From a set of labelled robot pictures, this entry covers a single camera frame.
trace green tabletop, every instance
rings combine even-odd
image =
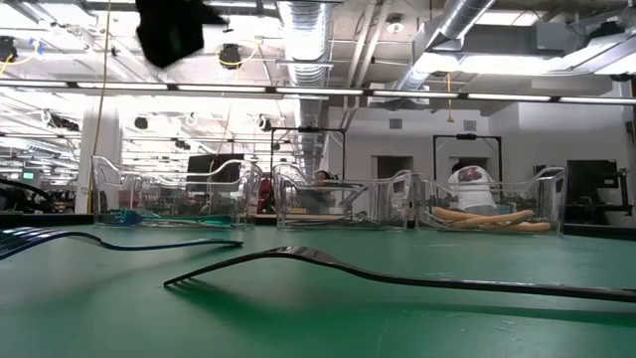
[[[205,236],[242,249],[121,253],[58,240],[0,262],[0,357],[633,357],[636,306],[405,287],[269,259],[173,276],[280,246],[422,277],[636,287],[636,243],[366,231],[105,229],[115,244]]]

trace silver ventilation duct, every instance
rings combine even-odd
[[[287,60],[322,62],[328,56],[331,5],[314,2],[281,2],[280,18],[285,25],[285,55]],[[295,87],[320,88],[327,84],[327,68],[320,65],[289,66],[289,77]],[[322,100],[296,99],[294,104],[296,126],[327,126],[326,108]],[[324,135],[299,134],[294,141],[296,161],[306,174],[320,165]]]
[[[437,28],[426,36],[423,53],[396,82],[394,90],[419,90],[430,73],[426,50],[463,37],[496,0],[448,0],[443,14],[435,19]]]

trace yellow cable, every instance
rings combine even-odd
[[[24,59],[22,61],[18,61],[18,62],[13,62],[12,63],[11,59],[13,59],[13,54],[11,54],[7,58],[7,61],[0,62],[0,64],[2,64],[2,69],[0,69],[0,76],[2,76],[2,74],[4,74],[5,70],[7,70],[7,66],[23,65],[23,64],[26,64],[29,61],[33,60],[38,55],[38,46],[40,46],[40,40],[34,42],[33,53],[31,54],[31,56],[29,56],[28,58],[26,58],[26,59]]]
[[[446,76],[446,82],[448,83],[448,91],[450,92],[450,73]],[[446,119],[449,123],[454,123],[455,119],[453,119],[451,112],[453,111],[453,101],[452,99],[448,99],[448,119]]]
[[[97,142],[99,141],[99,130],[101,127],[101,112],[103,111],[103,98],[106,93],[106,76],[108,74],[108,41],[110,37],[110,9],[111,9],[111,0],[108,0],[108,4],[106,5],[106,39],[104,40],[103,45],[103,81],[101,83],[101,92],[99,94],[99,108],[97,110],[97,129],[95,130],[95,141],[92,146],[92,154],[90,155],[90,172],[88,173],[88,212],[92,213],[92,185],[93,185],[93,173],[92,173],[92,157],[97,152]]]

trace black monitor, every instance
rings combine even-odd
[[[188,159],[189,173],[210,173],[219,169],[225,162],[233,159],[243,160],[244,154],[206,154],[195,155]],[[240,177],[240,164],[230,164],[226,166],[221,173],[208,178],[207,176],[189,175],[189,182],[205,182],[212,181],[217,183],[232,183]],[[205,184],[191,184],[187,186],[189,191],[205,192],[207,191]]]
[[[618,189],[616,160],[568,160],[568,191],[578,188]]]

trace light fixture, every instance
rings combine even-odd
[[[67,83],[59,81],[20,81],[20,80],[0,80],[0,87],[38,87],[38,88],[64,88]]]
[[[561,103],[636,105],[636,98],[561,97]]]
[[[148,129],[148,118],[145,116],[138,116],[135,118],[135,127],[138,129]]]
[[[434,92],[434,91],[410,91],[410,90],[374,90],[373,95],[386,97],[407,97],[407,98],[457,98],[457,93]]]
[[[457,71],[469,74],[541,75],[549,72],[555,63],[534,56],[472,55],[459,62]]]
[[[513,101],[549,101],[551,97],[548,95],[470,93],[468,98]]]
[[[277,88],[277,93],[283,94],[335,94],[335,95],[362,95],[361,89],[310,89],[310,88]]]
[[[80,134],[2,133],[0,137],[22,139],[81,139]]]
[[[401,22],[401,14],[392,13],[387,17],[387,31],[397,34],[404,30],[404,24]]]
[[[38,29],[38,22],[7,3],[0,3],[0,24],[6,29]]]
[[[81,89],[101,89],[104,86],[107,90],[167,90],[168,87],[162,84],[103,84],[103,83],[78,83]]]
[[[22,173],[22,168],[0,168],[0,173]]]
[[[178,85],[179,90],[200,90],[213,92],[247,92],[247,93],[264,93],[264,87],[252,86],[206,86],[206,85]]]
[[[596,72],[597,75],[636,74],[636,54],[626,56]]]

